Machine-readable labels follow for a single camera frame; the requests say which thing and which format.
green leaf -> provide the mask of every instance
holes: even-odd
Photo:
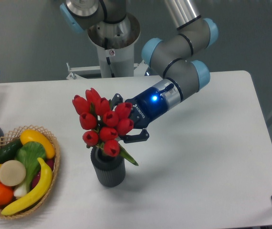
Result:
[[[43,160],[46,159],[46,151],[41,143],[28,142],[16,153],[16,160],[20,161],[26,168],[26,178],[20,184],[26,183],[24,187],[27,189],[26,193],[30,191],[30,186],[33,178],[40,171],[41,166],[37,158],[41,157]]]
[[[97,114],[96,114],[96,112],[94,110],[94,103],[93,102],[90,103],[89,113],[91,113],[96,119],[98,119],[98,116],[97,116]]]
[[[129,162],[131,162],[133,165],[138,166],[138,163],[134,160],[134,158],[129,155],[129,153],[120,145],[120,153],[119,155]]]

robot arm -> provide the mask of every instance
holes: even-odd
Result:
[[[66,0],[60,6],[66,22],[81,33],[101,21],[118,23],[126,17],[125,0]]]
[[[153,38],[142,49],[143,60],[163,79],[134,98],[126,100],[133,105],[129,118],[134,121],[134,128],[142,129],[142,131],[139,135],[122,137],[125,143],[146,141],[149,138],[146,128],[152,121],[200,91],[210,81],[209,70],[203,62],[187,62],[185,59],[209,47],[217,40],[219,32],[216,24],[211,19],[202,19],[192,0],[164,1],[178,34],[167,42]],[[125,0],[66,0],[66,5],[61,5],[61,12],[73,30],[80,32],[88,29],[90,39],[106,51],[111,43],[120,53],[119,50],[136,42],[139,37],[138,22],[132,23],[132,17],[128,17]],[[131,29],[132,24],[136,25],[135,29]],[[129,55],[133,56],[129,63],[134,64],[134,51]],[[128,66],[125,62],[128,59],[127,56],[122,54],[123,60],[118,56],[116,54],[118,59],[111,61],[109,57],[106,57],[112,75],[114,75],[113,69]],[[105,55],[99,57],[101,73],[106,60]],[[115,74],[115,76],[119,75],[128,76],[126,72]],[[121,102],[123,98],[119,94],[112,99],[113,106]]]
[[[178,35],[168,42],[153,38],[143,47],[143,60],[163,80],[126,100],[133,105],[130,119],[134,121],[134,128],[143,129],[141,134],[123,139],[127,143],[147,140],[149,123],[200,91],[210,81],[210,72],[203,62],[184,59],[217,40],[216,24],[211,19],[202,19],[190,0],[165,0],[165,3]]]

metal pipe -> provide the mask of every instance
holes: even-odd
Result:
[[[165,4],[177,29],[192,23],[200,17],[193,0],[165,0]]]

yellow banana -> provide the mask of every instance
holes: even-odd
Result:
[[[25,196],[6,206],[1,214],[10,216],[20,212],[40,200],[48,191],[52,181],[52,170],[42,158],[37,159],[41,165],[41,178],[38,184]]]

